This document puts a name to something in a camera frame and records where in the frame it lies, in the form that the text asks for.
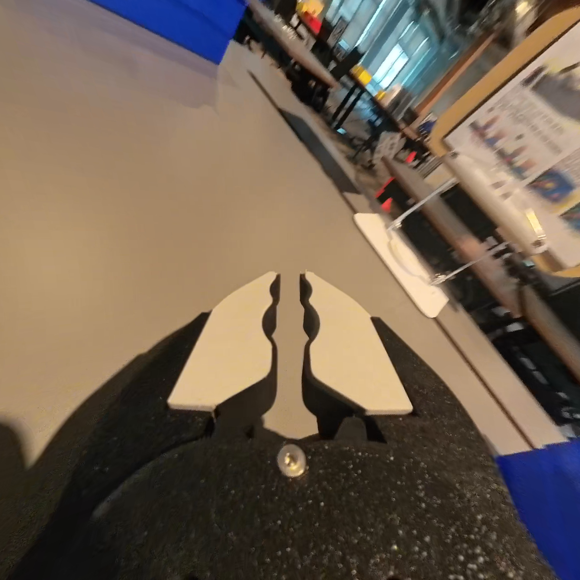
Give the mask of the neighbouring grey desk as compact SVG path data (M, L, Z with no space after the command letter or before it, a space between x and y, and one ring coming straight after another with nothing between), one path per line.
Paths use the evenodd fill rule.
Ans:
M447 170L442 170L435 178L424 179L410 164L387 157L382 158L382 163L412 200L424 202L420 209L426 219L455 253L465 263L475 261L472 265L475 275L494 299L513 317L523 317L578 381L579 342L575 336L533 288L518 286L504 265L492 258L483 242L441 199L442 193L456 185L456 179Z

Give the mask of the white sign stand base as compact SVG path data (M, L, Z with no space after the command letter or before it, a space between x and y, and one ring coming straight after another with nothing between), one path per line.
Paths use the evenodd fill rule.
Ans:
M405 238L378 214L355 214L354 222L417 309L427 318L437 318L448 297L434 285L431 272Z

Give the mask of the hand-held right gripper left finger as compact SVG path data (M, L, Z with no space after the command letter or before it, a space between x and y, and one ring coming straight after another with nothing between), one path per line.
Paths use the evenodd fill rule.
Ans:
M210 312L167 403L220 421L253 422L277 394L280 275L267 272L222 299Z

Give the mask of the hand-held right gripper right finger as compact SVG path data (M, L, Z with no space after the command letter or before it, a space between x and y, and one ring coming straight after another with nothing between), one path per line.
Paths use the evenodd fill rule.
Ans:
M411 414L411 400L366 309L309 271L300 276L300 299L310 383L367 416Z

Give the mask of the blue corner tape far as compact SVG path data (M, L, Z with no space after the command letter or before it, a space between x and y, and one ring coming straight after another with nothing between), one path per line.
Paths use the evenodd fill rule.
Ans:
M246 1L92 1L141 28L220 64Z

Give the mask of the long wooden table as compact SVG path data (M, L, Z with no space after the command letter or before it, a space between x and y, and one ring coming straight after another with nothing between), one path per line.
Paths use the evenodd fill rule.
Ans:
M250 8L257 24L265 33L272 37L286 54L297 62L302 69L307 70L318 81L330 89L339 86L337 80L330 74L329 70L308 50L303 42L293 37L276 19L273 11L265 7L260 1L244 1Z

